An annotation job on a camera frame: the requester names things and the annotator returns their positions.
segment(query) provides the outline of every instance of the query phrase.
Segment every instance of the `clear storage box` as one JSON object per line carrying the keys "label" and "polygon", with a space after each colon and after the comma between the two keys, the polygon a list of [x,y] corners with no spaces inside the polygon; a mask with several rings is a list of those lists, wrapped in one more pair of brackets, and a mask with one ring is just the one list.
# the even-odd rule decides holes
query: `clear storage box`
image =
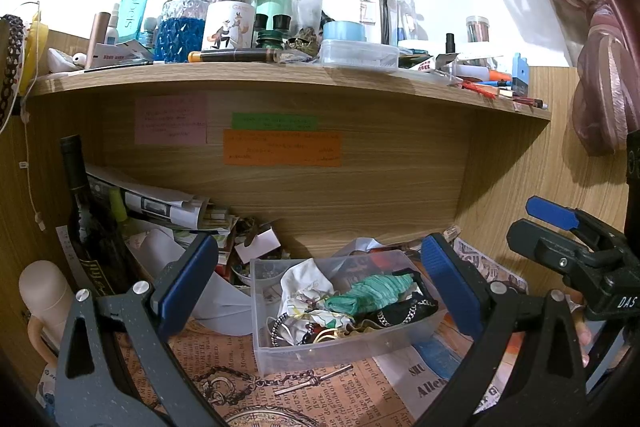
{"label": "clear storage box", "polygon": [[[252,319],[254,321],[254,353],[260,375],[281,371],[305,371],[318,367],[345,364],[390,353],[428,339],[438,327],[446,309],[434,286],[422,279],[431,296],[439,302],[438,311],[412,324],[392,326],[346,339],[302,346],[271,347],[268,317],[276,317],[282,288],[280,279],[294,264],[305,259],[282,261],[251,261]],[[329,279],[336,291],[343,293],[351,284],[373,274],[390,274],[414,264],[402,251],[386,251],[348,257],[316,259],[319,270]]]}
{"label": "clear storage box", "polygon": [[327,39],[320,48],[320,64],[367,70],[396,71],[400,50],[396,46],[375,42]]}

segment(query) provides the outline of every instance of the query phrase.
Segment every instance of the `green fabric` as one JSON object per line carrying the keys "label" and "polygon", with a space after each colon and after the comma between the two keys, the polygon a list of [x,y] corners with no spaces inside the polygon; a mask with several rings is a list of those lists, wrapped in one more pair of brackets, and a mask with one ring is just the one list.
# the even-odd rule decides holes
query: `green fabric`
{"label": "green fabric", "polygon": [[356,282],[343,295],[329,297],[325,306],[329,311],[360,315],[379,310],[398,302],[399,296],[409,289],[414,279],[411,275],[370,275]]}

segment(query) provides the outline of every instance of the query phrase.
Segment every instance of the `pink sticky note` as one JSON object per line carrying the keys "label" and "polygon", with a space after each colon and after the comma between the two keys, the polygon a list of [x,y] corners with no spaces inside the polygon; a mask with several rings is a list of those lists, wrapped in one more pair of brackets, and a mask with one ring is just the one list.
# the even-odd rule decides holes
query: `pink sticky note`
{"label": "pink sticky note", "polygon": [[136,145],[207,143],[207,97],[202,93],[136,98]]}

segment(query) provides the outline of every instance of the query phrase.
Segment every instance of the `wood grain surface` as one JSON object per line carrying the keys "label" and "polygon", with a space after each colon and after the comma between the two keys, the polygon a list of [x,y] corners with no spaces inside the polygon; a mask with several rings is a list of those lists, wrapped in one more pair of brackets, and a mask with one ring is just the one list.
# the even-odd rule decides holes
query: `wood grain surface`
{"label": "wood grain surface", "polygon": [[95,162],[102,161],[102,145],[95,119],[99,111],[92,96],[33,99],[28,102],[28,111],[33,199],[46,230],[41,232],[34,220],[26,170],[18,167],[20,161],[26,160],[24,128],[19,118],[12,117],[0,135],[0,346],[29,389],[35,390],[45,363],[27,338],[26,307],[18,291],[18,278],[28,264],[48,259],[75,287],[56,235],[56,226],[66,224],[70,209],[60,138],[79,132],[85,157]]}
{"label": "wood grain surface", "polygon": [[547,101],[547,126],[513,125],[497,112],[478,112],[456,222],[462,239],[529,282],[535,293],[563,287],[555,272],[511,252],[506,234],[527,217],[525,203],[538,195],[579,207],[623,230],[626,154],[588,157],[575,135],[570,108],[577,85],[574,68],[531,68],[532,95]]}
{"label": "wood grain surface", "polygon": [[[514,113],[513,103],[510,100],[501,98],[489,100],[469,90],[418,80],[420,73],[415,71],[399,71],[398,75],[311,65],[212,62],[155,64],[74,74],[55,80],[39,80],[38,85],[33,88],[33,94],[42,95],[77,89],[117,90],[117,92],[133,89],[140,91],[145,88],[166,89],[166,86],[159,84],[171,84],[174,89],[181,92],[187,89],[277,89],[278,87],[284,88],[286,92],[292,92],[295,89],[305,92],[311,86],[323,86],[325,89],[322,92],[337,96],[340,96],[345,89],[357,89],[376,92],[381,96],[388,96],[389,93],[413,95],[430,100]],[[548,110],[527,106],[517,114],[543,120],[551,118]]]}
{"label": "wood grain surface", "polygon": [[[295,255],[326,256],[358,236],[398,241],[453,220],[473,111],[406,98],[224,90],[207,96],[206,146],[136,146],[134,97],[104,99],[104,159],[141,182],[209,196],[238,214],[276,220]],[[315,116],[339,132],[339,168],[223,164],[232,113]],[[513,121],[520,119],[507,115]]]}

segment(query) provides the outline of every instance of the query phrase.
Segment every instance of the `bottle label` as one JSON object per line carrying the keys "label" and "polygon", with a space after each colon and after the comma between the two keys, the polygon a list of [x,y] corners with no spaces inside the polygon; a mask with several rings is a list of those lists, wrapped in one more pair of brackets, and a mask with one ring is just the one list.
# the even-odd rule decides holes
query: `bottle label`
{"label": "bottle label", "polygon": [[254,36],[255,8],[236,1],[209,5],[204,25],[203,50],[250,48]]}
{"label": "bottle label", "polygon": [[78,259],[78,261],[80,261],[80,264],[89,276],[89,279],[94,283],[95,290],[100,294],[100,297],[105,295],[116,295],[116,292],[111,288],[107,277],[104,276],[100,263],[97,261],[85,261],[84,259]]}

